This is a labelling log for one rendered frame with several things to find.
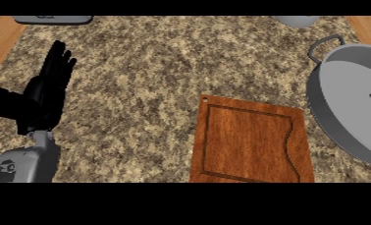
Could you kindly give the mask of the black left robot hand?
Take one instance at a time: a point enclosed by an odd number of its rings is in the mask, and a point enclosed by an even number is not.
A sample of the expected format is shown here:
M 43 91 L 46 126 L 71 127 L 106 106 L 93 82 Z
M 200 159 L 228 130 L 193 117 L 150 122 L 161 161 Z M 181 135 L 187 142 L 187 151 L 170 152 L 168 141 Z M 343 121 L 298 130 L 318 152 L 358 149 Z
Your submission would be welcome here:
M 31 78 L 24 92 L 0 87 L 0 118 L 16 121 L 19 135 L 27 136 L 34 131 L 50 132 L 56 127 L 75 63 L 65 43 L 56 40 L 40 74 Z

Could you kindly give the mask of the brown wooden cutting board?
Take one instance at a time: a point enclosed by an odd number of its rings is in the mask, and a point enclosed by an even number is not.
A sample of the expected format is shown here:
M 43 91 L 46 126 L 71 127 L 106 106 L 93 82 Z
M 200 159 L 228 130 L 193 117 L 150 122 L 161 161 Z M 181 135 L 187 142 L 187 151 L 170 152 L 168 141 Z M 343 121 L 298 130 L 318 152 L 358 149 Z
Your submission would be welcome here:
M 311 183 L 315 174 L 303 110 L 203 94 L 190 180 Z

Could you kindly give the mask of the grey metal pot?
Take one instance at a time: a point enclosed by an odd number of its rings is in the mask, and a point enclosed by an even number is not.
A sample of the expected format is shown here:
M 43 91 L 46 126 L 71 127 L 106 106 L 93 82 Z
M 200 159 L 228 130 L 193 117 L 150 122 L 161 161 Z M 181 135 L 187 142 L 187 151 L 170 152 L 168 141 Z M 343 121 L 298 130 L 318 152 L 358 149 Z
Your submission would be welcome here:
M 308 56 L 317 63 L 306 85 L 315 120 L 339 147 L 371 164 L 371 44 L 346 44 L 334 34 Z

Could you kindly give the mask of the grey flat appliance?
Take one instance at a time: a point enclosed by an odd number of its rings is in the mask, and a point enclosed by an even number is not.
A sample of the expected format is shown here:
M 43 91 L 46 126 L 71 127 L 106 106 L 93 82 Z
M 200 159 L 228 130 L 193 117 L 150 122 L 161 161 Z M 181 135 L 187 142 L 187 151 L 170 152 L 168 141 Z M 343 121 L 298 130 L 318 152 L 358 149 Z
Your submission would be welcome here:
M 91 16 L 15 16 L 15 21 L 24 25 L 84 25 Z

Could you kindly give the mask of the pale grey round object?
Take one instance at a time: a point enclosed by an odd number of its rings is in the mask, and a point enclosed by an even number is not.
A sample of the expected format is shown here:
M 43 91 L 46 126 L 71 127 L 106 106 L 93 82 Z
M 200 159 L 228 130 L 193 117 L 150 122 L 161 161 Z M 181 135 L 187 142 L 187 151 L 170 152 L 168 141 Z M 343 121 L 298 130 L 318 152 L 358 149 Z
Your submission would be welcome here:
M 277 16 L 277 21 L 292 28 L 308 28 L 320 16 Z

